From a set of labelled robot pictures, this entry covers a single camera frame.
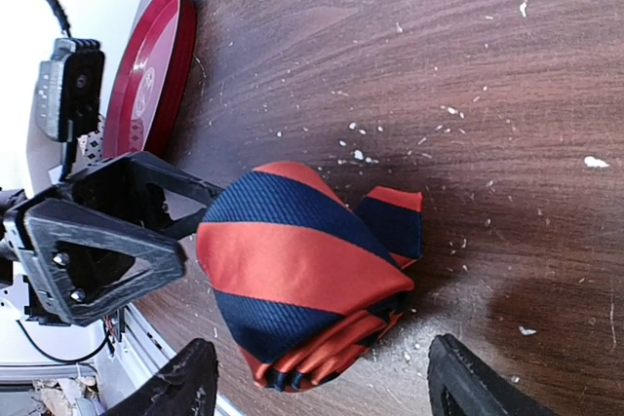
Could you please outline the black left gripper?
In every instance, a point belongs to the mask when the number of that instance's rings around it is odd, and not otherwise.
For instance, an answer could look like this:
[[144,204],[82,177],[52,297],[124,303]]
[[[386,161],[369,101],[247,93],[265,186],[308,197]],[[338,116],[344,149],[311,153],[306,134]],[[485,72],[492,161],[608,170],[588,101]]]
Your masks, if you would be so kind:
[[[168,192],[202,207],[174,220]],[[176,240],[196,232],[222,192],[144,151],[70,175],[62,194],[78,205],[14,208],[14,251],[1,225],[1,317],[87,326],[180,279],[186,256]]]

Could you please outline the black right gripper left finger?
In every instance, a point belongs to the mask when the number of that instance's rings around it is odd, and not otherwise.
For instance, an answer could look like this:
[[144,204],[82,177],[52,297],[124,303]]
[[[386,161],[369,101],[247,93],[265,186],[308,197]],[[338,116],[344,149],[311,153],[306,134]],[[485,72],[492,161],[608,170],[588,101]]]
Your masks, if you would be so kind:
[[164,367],[104,415],[214,415],[218,360],[215,346],[202,338],[190,341]]

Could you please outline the orange navy striped tie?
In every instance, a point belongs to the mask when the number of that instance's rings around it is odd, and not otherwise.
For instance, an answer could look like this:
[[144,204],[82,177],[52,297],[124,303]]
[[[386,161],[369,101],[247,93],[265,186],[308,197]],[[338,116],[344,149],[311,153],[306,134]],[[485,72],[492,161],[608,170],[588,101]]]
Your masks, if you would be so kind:
[[354,208],[311,168],[267,164],[232,183],[197,230],[196,256],[259,387],[334,379],[404,314],[423,197],[373,188]]

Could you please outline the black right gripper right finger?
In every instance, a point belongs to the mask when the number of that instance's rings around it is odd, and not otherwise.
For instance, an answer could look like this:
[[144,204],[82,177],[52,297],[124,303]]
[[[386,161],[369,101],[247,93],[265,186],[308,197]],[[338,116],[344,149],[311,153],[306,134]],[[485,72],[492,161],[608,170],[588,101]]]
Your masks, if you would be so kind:
[[436,336],[428,352],[427,382],[434,415],[552,415],[503,379],[456,337]]

